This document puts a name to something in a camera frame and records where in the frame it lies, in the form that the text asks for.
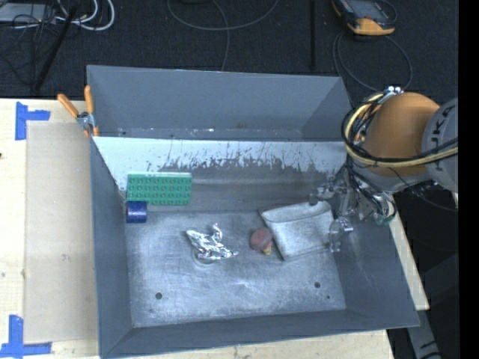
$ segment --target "wooden board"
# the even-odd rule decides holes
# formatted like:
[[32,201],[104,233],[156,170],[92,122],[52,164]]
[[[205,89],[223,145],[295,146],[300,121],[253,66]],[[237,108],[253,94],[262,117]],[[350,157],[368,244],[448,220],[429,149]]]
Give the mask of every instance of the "wooden board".
[[[53,353],[41,357],[94,357],[98,349],[96,302],[91,297],[94,273],[89,163],[85,158],[88,140],[58,101],[21,102],[29,110],[50,110],[51,117],[48,122],[29,123],[27,141],[15,141],[16,100],[0,99],[0,318],[4,320],[0,322],[0,340],[7,341],[7,316],[14,313],[25,317],[27,343],[54,342]],[[74,104],[85,110],[84,102]],[[34,162],[27,156],[33,156]],[[39,177],[52,184],[42,186]],[[37,182],[29,183],[27,178]],[[51,192],[42,201],[39,193],[46,191]],[[41,218],[41,212],[31,208],[38,203],[44,212],[50,211],[51,218]],[[391,230],[415,305],[425,310],[429,307],[427,297],[399,218]],[[180,352],[158,358],[191,357],[191,352]],[[201,350],[194,357],[383,359],[393,355],[385,331],[373,331]]]

